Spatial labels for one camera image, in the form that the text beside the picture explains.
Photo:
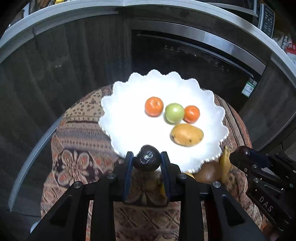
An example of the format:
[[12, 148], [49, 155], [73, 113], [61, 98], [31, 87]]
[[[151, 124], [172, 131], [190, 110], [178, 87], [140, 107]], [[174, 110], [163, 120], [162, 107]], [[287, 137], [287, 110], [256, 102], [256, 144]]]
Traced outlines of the person hand holding gripper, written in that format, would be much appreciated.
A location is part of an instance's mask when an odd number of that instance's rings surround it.
[[262, 232], [267, 241], [276, 241], [279, 237], [279, 234], [277, 233], [276, 229], [269, 221], [267, 221]]

